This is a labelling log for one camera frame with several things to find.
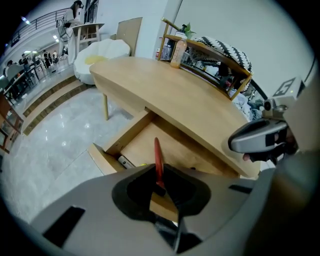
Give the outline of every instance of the black hair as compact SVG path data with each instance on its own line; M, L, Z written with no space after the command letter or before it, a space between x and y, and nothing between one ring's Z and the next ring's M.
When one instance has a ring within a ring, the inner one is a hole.
M76 5L79 5L79 6L82 6L82 2L80 1L80 0L77 0L77 1L75 1L72 5L71 5L71 7L70 7L70 9L72 10L72 13L73 13L73 18L75 19L76 18L76 16L77 16L77 13L76 13Z

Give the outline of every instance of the small object in drawer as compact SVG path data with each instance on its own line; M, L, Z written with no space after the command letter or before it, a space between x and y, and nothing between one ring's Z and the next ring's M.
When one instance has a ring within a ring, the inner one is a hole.
M126 159L123 155L118 158L118 162L123 165L126 169L134 168L135 166Z

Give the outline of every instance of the tile floor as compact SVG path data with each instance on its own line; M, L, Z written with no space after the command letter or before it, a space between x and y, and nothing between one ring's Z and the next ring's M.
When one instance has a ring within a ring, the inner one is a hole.
M5 154L1 193L13 214L30 222L44 207L83 181L102 176L87 149L104 145L132 118L90 88L52 111L29 136L19 135Z

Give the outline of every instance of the red object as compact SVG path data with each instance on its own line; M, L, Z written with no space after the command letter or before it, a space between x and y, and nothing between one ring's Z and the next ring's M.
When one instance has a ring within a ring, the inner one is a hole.
M165 188L165 184L162 180L162 175L164 173L164 166L162 163L162 153L160 142L157 137L154 138L154 154L155 154L155 172L156 172L156 184L161 188Z

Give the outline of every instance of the white chair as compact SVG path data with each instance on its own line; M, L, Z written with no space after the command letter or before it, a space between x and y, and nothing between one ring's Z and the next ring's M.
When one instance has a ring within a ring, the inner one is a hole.
M74 74L77 79L87 85L94 85L94 78L90 73L90 66L94 59L114 59L130 55L130 46L123 40L105 39L100 42L94 42L87 48L80 51L74 61Z

